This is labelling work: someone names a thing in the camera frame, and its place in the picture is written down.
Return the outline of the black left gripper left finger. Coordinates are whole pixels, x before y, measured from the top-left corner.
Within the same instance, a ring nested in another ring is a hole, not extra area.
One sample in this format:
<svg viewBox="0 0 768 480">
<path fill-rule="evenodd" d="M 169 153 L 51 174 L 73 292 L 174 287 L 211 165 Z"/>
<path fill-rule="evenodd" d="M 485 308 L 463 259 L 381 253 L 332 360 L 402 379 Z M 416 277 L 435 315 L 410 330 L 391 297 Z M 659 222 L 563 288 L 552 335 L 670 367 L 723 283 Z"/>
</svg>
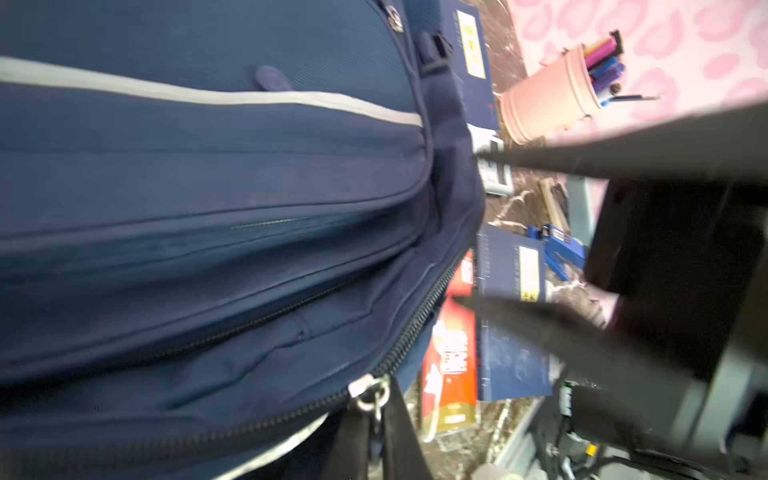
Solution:
<svg viewBox="0 0 768 480">
<path fill-rule="evenodd" d="M 456 301 L 475 313 L 491 308 L 491 299 L 479 294 Z M 532 309 L 524 335 L 599 385 L 606 409 L 655 432 L 694 429 L 706 396 L 703 382 L 620 333 L 596 327 L 566 304 L 521 305 Z"/>
</svg>

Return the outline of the navy blue student backpack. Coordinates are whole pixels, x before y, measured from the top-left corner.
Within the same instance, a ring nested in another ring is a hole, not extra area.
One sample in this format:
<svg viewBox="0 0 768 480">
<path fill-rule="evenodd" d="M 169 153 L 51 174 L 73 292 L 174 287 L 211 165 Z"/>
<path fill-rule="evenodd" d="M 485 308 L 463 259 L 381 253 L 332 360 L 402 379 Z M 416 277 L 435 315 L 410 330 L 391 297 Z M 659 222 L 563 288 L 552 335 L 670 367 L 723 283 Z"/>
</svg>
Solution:
<svg viewBox="0 0 768 480">
<path fill-rule="evenodd" d="M 427 479 L 484 193 L 441 1 L 1 5 L 1 475 Z"/>
</svg>

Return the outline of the blue book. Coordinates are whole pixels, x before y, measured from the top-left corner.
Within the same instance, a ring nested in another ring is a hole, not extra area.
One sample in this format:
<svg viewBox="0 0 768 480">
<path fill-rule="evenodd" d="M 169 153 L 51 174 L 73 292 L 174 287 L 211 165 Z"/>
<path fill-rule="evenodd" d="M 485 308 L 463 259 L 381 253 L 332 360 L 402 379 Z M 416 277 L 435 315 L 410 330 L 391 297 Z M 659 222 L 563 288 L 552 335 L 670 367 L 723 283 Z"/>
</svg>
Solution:
<svg viewBox="0 0 768 480">
<path fill-rule="evenodd" d="M 476 248 L 477 293 L 491 299 L 477 311 L 478 399 L 549 396 L 550 354 L 523 333 L 532 309 L 523 302 L 546 300 L 542 244 L 489 224 Z"/>
<path fill-rule="evenodd" d="M 479 9 L 461 1 L 408 1 L 421 74 L 450 69 L 467 122 L 500 129 Z"/>
</svg>

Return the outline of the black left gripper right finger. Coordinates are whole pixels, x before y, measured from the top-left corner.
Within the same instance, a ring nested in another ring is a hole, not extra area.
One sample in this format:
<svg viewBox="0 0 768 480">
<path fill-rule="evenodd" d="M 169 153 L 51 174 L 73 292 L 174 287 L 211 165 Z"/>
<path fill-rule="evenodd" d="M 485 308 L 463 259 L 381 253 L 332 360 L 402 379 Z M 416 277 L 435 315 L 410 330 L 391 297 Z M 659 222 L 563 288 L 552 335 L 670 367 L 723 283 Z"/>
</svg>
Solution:
<svg viewBox="0 0 768 480">
<path fill-rule="evenodd" d="M 498 164 L 605 179 L 767 184 L 767 104 L 696 114 L 591 143 L 480 151 Z"/>
</svg>

